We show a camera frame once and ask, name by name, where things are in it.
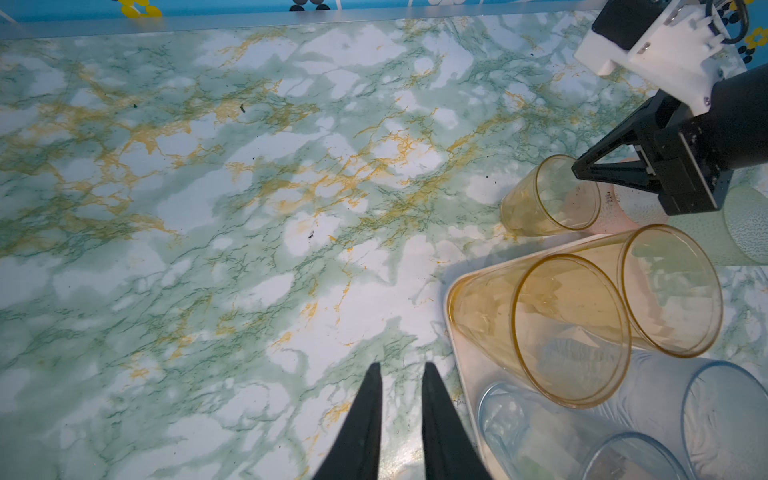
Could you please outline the amber tall glass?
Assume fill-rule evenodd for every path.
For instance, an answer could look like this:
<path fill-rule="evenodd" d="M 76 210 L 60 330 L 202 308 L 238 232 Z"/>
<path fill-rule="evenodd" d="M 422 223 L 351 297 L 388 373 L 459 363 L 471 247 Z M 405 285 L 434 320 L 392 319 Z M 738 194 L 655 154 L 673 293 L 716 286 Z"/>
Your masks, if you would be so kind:
<path fill-rule="evenodd" d="M 715 269 L 689 235 L 652 224 L 563 250 L 600 268 L 627 308 L 633 345 L 678 358 L 705 353 L 723 322 Z"/>
<path fill-rule="evenodd" d="M 605 402 L 629 368 L 624 301 L 580 256 L 538 254 L 464 275 L 447 293 L 446 313 L 494 363 L 564 407 Z"/>

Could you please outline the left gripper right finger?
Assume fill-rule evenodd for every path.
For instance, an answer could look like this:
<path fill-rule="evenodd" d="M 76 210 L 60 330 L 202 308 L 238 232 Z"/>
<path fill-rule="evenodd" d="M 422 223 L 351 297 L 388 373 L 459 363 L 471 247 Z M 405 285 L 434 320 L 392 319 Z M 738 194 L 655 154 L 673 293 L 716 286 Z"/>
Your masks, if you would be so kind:
<path fill-rule="evenodd" d="M 427 479 L 490 479 L 432 362 L 422 377 L 422 441 Z"/>

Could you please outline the small pink frosted glass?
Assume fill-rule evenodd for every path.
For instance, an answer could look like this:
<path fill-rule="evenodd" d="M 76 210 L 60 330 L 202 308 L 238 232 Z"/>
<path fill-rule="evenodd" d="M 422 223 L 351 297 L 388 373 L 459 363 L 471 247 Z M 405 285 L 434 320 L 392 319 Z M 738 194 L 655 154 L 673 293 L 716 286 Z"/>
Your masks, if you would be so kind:
<path fill-rule="evenodd" d="M 669 220 L 655 194 L 608 183 L 598 183 L 598 189 L 600 213 L 588 233 L 617 234 Z"/>

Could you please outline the blue frosted tall glass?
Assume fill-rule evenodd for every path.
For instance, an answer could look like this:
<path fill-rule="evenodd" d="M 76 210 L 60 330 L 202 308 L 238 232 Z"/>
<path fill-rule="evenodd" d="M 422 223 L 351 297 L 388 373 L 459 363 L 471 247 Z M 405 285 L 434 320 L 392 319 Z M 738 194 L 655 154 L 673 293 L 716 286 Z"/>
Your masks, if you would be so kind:
<path fill-rule="evenodd" d="M 636 349 L 594 412 L 655 438 L 692 479 L 767 477 L 767 391 L 731 362 Z"/>

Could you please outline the small yellow glass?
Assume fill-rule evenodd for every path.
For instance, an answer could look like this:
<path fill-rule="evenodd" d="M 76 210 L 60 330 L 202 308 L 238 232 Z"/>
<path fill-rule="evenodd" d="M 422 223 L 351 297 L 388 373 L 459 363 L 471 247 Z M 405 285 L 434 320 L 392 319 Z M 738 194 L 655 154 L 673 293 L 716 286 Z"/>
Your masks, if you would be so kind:
<path fill-rule="evenodd" d="M 501 201 L 501 223 L 511 233 L 550 236 L 583 231 L 600 214 L 598 185 L 578 179 L 576 160 L 553 155 L 525 176 Z"/>

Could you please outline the blue clear faceted glass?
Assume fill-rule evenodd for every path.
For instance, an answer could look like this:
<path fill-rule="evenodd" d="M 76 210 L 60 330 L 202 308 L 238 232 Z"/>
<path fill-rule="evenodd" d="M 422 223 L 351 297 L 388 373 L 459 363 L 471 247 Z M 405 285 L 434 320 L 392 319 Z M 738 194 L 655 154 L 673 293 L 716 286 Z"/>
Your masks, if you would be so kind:
<path fill-rule="evenodd" d="M 506 382 L 477 407 L 479 432 L 510 479 L 686 479 L 656 439 Z"/>

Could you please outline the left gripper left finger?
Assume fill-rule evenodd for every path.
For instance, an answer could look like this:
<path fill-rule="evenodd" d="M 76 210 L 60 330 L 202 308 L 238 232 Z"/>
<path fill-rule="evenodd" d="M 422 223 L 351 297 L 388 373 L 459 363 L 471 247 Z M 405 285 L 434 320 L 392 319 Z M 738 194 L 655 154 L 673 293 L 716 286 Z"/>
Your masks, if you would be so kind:
<path fill-rule="evenodd" d="M 314 479 L 377 479 L 382 430 L 382 378 L 378 362 L 363 379 L 336 440 Z"/>

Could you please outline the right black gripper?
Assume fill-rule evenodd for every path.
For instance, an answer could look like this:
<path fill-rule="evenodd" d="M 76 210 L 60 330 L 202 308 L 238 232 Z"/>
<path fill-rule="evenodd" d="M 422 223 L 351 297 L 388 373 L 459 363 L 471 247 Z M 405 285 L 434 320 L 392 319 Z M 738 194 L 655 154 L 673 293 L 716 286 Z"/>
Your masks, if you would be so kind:
<path fill-rule="evenodd" d="M 687 107 L 660 91 L 581 155 L 574 175 L 585 181 L 658 194 L 670 216 L 722 208 L 733 173 L 767 162 L 767 66 L 714 85 L 710 109 Z M 650 147 L 645 160 L 597 164 L 620 146 Z"/>

